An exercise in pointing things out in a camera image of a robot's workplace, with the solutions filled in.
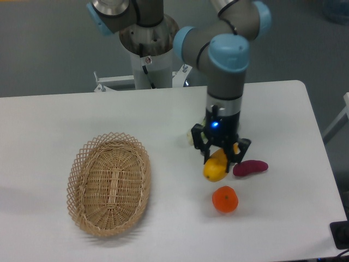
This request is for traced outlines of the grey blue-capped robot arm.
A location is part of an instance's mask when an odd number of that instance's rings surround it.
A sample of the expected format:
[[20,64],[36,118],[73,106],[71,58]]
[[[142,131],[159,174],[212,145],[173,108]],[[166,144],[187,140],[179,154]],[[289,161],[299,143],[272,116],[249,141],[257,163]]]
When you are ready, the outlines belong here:
[[249,43],[271,26],[260,1],[213,1],[217,22],[205,29],[179,28],[164,13],[163,1],[90,1],[88,12],[105,35],[118,33],[130,54],[137,89],[172,86],[172,54],[207,78],[206,121],[191,133],[205,159],[222,148],[226,167],[240,163],[250,146],[238,136]]

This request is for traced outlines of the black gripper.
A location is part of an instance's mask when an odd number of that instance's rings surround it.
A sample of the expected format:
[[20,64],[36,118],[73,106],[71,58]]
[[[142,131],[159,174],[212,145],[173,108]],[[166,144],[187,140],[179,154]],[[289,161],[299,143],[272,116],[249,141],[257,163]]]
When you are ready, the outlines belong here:
[[194,148],[204,156],[204,164],[210,158],[210,147],[217,146],[224,150],[227,159],[226,172],[231,164],[242,162],[251,140],[238,138],[237,130],[240,112],[234,115],[223,115],[218,105],[206,110],[206,124],[195,124],[191,129]]

